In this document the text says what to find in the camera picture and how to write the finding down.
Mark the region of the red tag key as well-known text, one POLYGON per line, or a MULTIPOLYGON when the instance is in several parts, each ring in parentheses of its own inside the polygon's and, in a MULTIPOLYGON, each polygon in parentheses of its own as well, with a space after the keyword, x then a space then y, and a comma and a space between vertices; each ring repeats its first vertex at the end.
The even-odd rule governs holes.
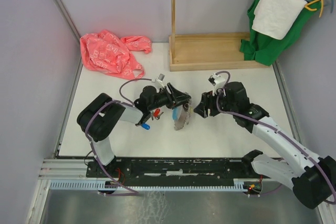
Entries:
POLYGON ((151 112, 151 119, 152 120, 159 120, 164 112, 161 109, 156 109, 155 111, 151 112))

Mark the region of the silver key holder blue handle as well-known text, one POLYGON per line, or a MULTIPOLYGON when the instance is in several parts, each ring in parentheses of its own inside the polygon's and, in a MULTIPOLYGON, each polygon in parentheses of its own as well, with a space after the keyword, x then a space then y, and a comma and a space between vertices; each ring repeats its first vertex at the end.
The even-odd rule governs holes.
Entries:
POLYGON ((174 121, 174 129, 176 131, 181 130, 184 126, 188 125, 192 112, 192 100, 188 103, 184 103, 173 109, 172 118, 174 121))

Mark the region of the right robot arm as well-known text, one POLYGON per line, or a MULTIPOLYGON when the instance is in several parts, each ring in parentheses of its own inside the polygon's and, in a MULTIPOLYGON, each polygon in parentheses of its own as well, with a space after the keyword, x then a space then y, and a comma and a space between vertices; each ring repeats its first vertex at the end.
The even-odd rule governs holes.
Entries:
POLYGON ((209 78, 213 90, 202 94, 194 112, 203 118, 220 113, 232 115, 236 123, 275 150, 283 161, 276 161, 261 151, 245 155, 241 172, 246 177, 265 175, 292 190, 307 208, 314 209, 322 202, 334 205, 335 160, 304 147, 290 137, 261 106, 251 103, 241 82, 209 78))

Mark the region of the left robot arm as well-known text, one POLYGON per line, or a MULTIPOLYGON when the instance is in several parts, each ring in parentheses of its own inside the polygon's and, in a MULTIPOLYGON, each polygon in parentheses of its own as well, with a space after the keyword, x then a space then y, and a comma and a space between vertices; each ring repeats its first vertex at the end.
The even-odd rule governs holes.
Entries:
POLYGON ((97 96, 77 117, 77 124, 85 133, 98 165, 98 171, 105 177, 116 171, 113 162, 115 154, 112 150, 109 135, 119 121, 128 122, 150 129, 149 119, 157 118, 154 111, 162 107, 168 109, 186 109, 192 101, 191 96, 174 88, 170 83, 156 88, 146 86, 133 105, 112 99, 105 93, 97 96))

